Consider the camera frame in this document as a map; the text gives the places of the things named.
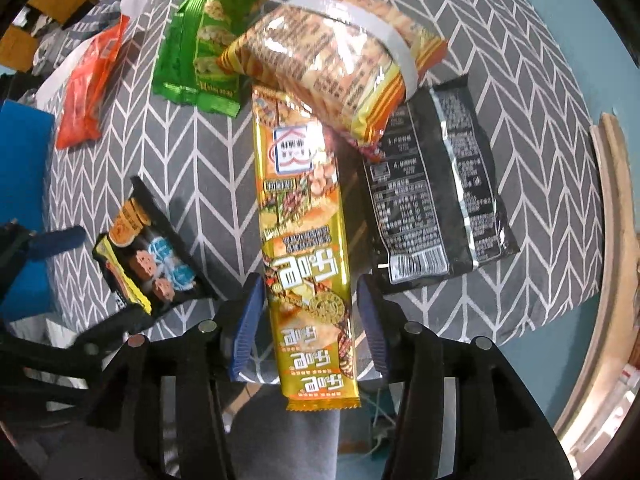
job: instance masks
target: yellow snack package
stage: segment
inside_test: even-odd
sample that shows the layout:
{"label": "yellow snack package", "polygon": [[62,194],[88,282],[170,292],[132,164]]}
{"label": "yellow snack package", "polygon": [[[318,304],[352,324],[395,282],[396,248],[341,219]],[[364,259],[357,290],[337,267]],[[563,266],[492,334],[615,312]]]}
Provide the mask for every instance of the yellow snack package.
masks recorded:
{"label": "yellow snack package", "polygon": [[283,92],[255,86],[253,109],[262,256],[287,409],[357,408],[349,263],[331,138]]}
{"label": "yellow snack package", "polygon": [[217,63],[311,106],[370,158],[447,42],[381,0],[289,0],[238,37]]}

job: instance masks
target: screw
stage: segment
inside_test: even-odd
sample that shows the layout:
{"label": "screw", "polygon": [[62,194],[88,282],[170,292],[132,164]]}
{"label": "screw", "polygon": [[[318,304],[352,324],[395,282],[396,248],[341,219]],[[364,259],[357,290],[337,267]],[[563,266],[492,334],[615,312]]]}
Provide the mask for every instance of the screw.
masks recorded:
{"label": "screw", "polygon": [[94,343],[87,343],[86,345],[84,345],[83,349],[84,353],[87,355],[98,355],[98,352],[100,351],[98,345]]}
{"label": "screw", "polygon": [[409,321],[404,324],[404,330],[409,334],[419,334],[424,330],[424,326],[422,323],[418,323],[417,321]]}
{"label": "screw", "polygon": [[127,344],[132,348],[138,348],[145,343],[145,337],[142,334],[132,335],[127,339]]}
{"label": "screw", "polygon": [[489,350],[494,343],[488,337],[476,338],[476,346],[481,350]]}
{"label": "screw", "polygon": [[200,330],[203,334],[207,332],[213,332],[218,327],[218,324],[212,319],[205,319],[198,323],[198,330]]}

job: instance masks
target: green snack package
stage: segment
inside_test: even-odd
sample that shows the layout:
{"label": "green snack package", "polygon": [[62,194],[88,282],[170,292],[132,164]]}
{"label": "green snack package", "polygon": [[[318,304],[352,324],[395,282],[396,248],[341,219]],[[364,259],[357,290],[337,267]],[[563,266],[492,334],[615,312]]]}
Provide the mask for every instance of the green snack package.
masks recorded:
{"label": "green snack package", "polygon": [[250,16],[264,1],[184,0],[160,47],[154,93],[204,112],[236,117],[240,76],[223,72],[216,61],[247,29]]}

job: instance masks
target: chevron pattern tablecloth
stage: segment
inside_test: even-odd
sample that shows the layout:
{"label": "chevron pattern tablecloth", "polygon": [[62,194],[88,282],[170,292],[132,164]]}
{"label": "chevron pattern tablecloth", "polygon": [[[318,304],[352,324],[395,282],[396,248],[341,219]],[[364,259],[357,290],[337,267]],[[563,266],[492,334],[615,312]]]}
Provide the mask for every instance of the chevron pattern tablecloth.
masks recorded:
{"label": "chevron pattern tablecloth", "polygon": [[[91,258],[140,174],[223,296],[260,268],[250,106],[235,120],[178,106],[151,92],[162,35],[181,0],[130,23],[127,43],[102,107],[102,139],[50,161],[48,225],[82,224],[85,247],[56,257],[50,278],[56,301],[75,330],[115,309]],[[279,2],[271,0],[267,10]],[[482,126],[491,137],[499,190],[522,251],[454,280],[394,297],[407,316],[438,334],[504,343],[551,322],[596,293],[602,272],[602,211],[590,117],[571,69],[526,0],[388,0],[449,38],[449,55],[428,75],[442,81],[469,72]],[[63,89],[48,104],[60,116]],[[358,155],[340,154],[352,281],[367,272]],[[181,334],[212,316],[216,305],[184,304],[149,331]],[[358,378],[376,376],[355,313]],[[244,378],[276,381],[265,317]]]}

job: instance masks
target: barcode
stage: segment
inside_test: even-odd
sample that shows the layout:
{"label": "barcode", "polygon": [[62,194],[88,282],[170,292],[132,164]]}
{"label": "barcode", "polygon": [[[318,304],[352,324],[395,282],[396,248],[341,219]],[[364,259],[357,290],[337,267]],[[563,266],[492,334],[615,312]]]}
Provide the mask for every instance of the barcode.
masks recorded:
{"label": "barcode", "polygon": [[419,276],[439,276],[449,271],[442,244],[414,254],[393,254],[389,262],[391,283],[405,282]]}

